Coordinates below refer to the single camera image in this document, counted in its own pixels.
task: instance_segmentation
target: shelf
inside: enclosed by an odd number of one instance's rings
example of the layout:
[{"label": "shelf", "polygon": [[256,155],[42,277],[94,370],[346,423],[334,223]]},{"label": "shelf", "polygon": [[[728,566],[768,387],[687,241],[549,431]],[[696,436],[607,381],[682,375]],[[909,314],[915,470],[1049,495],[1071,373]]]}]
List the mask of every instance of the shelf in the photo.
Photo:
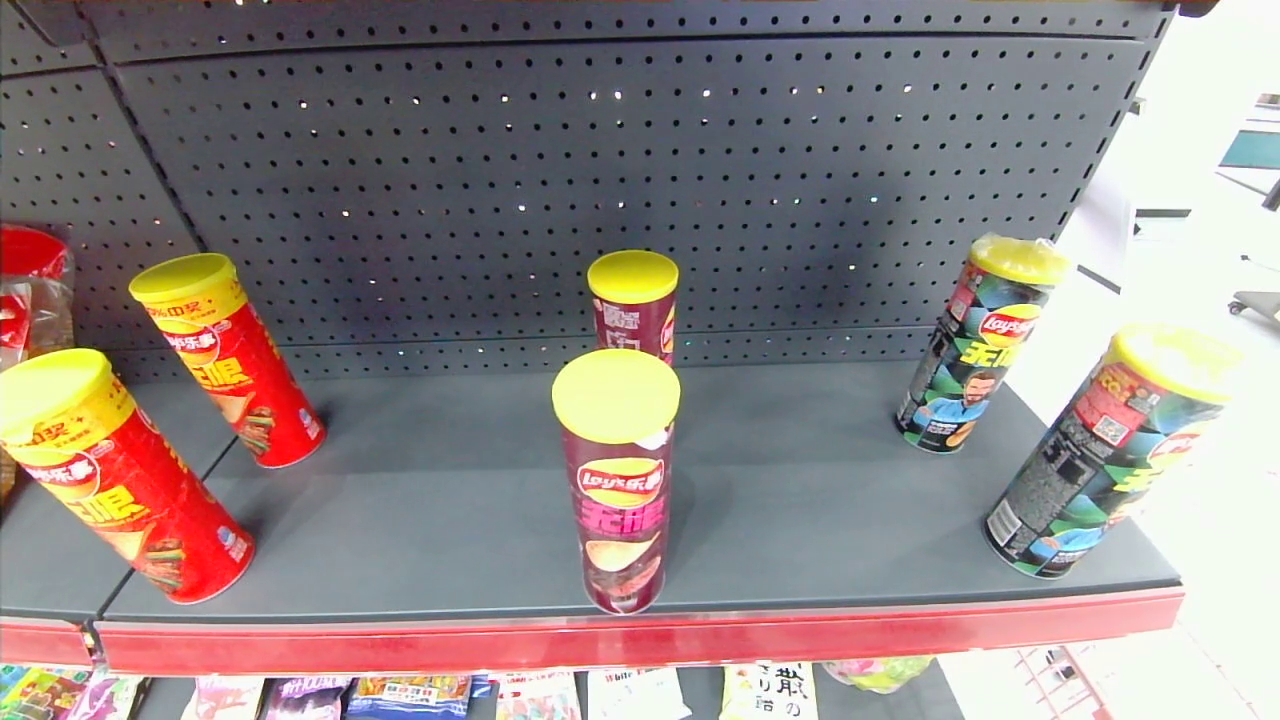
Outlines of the shelf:
[{"label": "shelf", "polygon": [[330,439],[209,487],[259,538],[195,606],[131,578],[95,623],[147,675],[513,670],[874,657],[1172,624],[1176,571],[1133,524],[1070,577],[1006,566],[982,515],[1043,432],[1005,389],[964,452],[891,415],[914,363],[681,369],[672,552],[658,603],[582,591],[548,374],[307,386]]},{"label": "shelf", "polygon": [[[717,720],[724,670],[721,667],[681,667],[680,688],[685,706],[692,711],[691,720]],[[919,678],[893,694],[879,696],[842,685],[822,667],[814,666],[818,693],[818,716],[828,720],[858,717],[860,720],[963,720],[960,706],[951,694],[951,687],[937,662]],[[189,678],[164,678],[151,682],[134,720],[174,720],[182,715],[196,683]],[[586,694],[586,675],[577,674],[577,696],[582,703],[582,717],[590,697]],[[497,693],[471,701],[467,720],[493,720],[497,712]]]},{"label": "shelf", "polygon": [[[132,391],[197,474],[232,442],[195,383]],[[45,489],[23,483],[9,501],[0,521],[0,659],[86,664],[79,626],[99,616],[129,566]]]}]

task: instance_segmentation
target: red shelf edge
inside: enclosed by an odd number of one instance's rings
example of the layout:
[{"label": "red shelf edge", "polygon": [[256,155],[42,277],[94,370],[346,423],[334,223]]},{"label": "red shelf edge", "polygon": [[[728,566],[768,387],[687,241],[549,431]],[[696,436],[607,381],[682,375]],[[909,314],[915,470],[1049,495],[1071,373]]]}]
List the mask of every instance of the red shelf edge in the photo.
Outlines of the red shelf edge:
[{"label": "red shelf edge", "polygon": [[0,662],[92,667],[79,626],[64,620],[0,616]]},{"label": "red shelf edge", "polygon": [[1021,602],[530,620],[95,623],[108,666],[154,676],[507,671],[932,655],[1172,626],[1181,585]]}]

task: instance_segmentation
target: red chip can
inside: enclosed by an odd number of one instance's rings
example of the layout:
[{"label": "red chip can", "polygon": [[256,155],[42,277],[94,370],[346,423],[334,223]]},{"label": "red chip can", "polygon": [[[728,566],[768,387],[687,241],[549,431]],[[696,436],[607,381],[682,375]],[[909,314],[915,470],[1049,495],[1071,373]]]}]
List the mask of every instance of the red chip can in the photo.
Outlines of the red chip can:
[{"label": "red chip can", "polygon": [[133,278],[129,293],[259,465],[292,465],[320,447],[325,428],[229,258],[205,252],[161,263]]},{"label": "red chip can", "polygon": [[653,605],[666,579],[676,373],[635,350],[596,350],[552,384],[586,594],[616,615]]},{"label": "red chip can", "polygon": [[671,365],[676,354],[680,268],[648,250],[602,256],[586,270],[600,348],[639,350]]},{"label": "red chip can", "polygon": [[96,350],[0,373],[0,445],[178,603],[230,587],[253,538],[205,489]]}]

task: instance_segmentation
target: shelf unit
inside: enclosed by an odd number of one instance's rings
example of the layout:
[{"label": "shelf unit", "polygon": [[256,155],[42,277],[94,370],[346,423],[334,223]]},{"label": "shelf unit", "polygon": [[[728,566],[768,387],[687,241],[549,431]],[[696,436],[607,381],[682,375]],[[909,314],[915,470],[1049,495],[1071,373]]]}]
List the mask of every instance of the shelf unit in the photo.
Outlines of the shelf unit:
[{"label": "shelf unit", "polygon": [[[680,688],[691,720],[719,717],[724,671],[719,667],[681,667]],[[586,717],[591,702],[586,692],[586,675],[577,674],[577,696]],[[951,696],[946,676],[937,664],[893,694],[878,696],[842,685],[824,670],[814,666],[818,714],[822,717],[858,717],[859,720],[963,720],[964,715]],[[146,697],[134,715],[137,720],[173,720],[182,715],[196,684],[191,679],[161,678],[151,682]],[[489,697],[475,698],[467,708],[468,720],[493,720],[498,706],[497,689]]]},{"label": "shelf unit", "polygon": [[143,675],[705,665],[1169,626],[1178,574],[1132,524],[1052,583],[986,547],[980,518],[1043,425],[1004,391],[963,454],[922,454],[890,419],[913,366],[681,370],[668,580],[636,618],[581,589],[549,374],[308,383],[320,451],[268,473],[237,446],[207,474],[259,538],[244,578],[195,606],[104,582],[84,588],[102,592],[91,624],[110,667]]},{"label": "shelf unit", "polygon": [[[0,213],[72,246],[77,338],[260,543],[179,609],[28,489],[0,525],[0,659],[471,671],[1169,626],[1178,574],[1132,525],[1056,583],[984,547],[1043,429],[1010,391],[955,457],[890,415],[966,242],[1057,237],[1174,12],[86,5],[37,14],[50,49],[0,4]],[[580,589],[548,395],[593,342],[580,275],[623,246],[682,269],[686,398],[668,583],[620,619]],[[209,250],[330,418],[294,468],[227,450],[127,296]]]}]

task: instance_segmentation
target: plastic lid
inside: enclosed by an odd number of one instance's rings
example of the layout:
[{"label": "plastic lid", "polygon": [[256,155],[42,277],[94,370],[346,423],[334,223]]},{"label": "plastic lid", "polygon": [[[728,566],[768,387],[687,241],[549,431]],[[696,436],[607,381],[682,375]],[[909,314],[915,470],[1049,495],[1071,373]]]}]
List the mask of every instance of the plastic lid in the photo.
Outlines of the plastic lid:
[{"label": "plastic lid", "polygon": [[1164,323],[1125,325],[1111,347],[1144,378],[1187,397],[1222,405],[1244,355],[1221,340]]},{"label": "plastic lid", "polygon": [[602,256],[586,269],[586,284],[602,300],[640,305],[662,300],[676,290],[680,268],[666,255],[621,250]]},{"label": "plastic lid", "polygon": [[974,241],[969,259],[988,273],[1027,284],[1057,284],[1071,260],[1048,242],[987,233]]},{"label": "plastic lid", "polygon": [[191,297],[202,290],[236,277],[232,259],[219,252],[202,252],[165,260],[138,273],[129,283],[129,295],[142,304],[168,302]]},{"label": "plastic lid", "polygon": [[552,407],[577,437],[625,445],[657,434],[676,419],[680,378],[639,350],[596,350],[572,360],[552,383]]},{"label": "plastic lid", "polygon": [[111,363],[77,347],[19,363],[0,373],[0,437],[29,436],[36,423],[84,402],[111,383]]}]

